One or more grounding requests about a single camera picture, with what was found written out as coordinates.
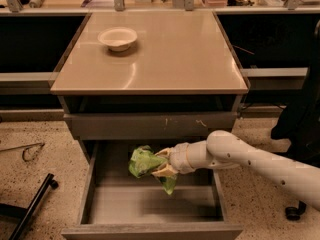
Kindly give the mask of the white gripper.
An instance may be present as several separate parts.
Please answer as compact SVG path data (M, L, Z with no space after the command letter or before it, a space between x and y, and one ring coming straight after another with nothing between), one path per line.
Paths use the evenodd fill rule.
M170 164L163 164L156 168L152 175L155 177L171 177L188 174L195 171L188 161L188 143L177 144L175 147L164 148L156 153L158 157L169 158Z

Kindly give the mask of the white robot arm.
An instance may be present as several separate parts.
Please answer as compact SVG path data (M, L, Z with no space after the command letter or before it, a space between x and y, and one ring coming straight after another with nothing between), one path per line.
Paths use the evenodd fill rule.
M247 166L320 210L319 168L255 148L227 131L217 130L204 141L165 148L157 156L168 161L152 172L155 177L188 174L203 168Z

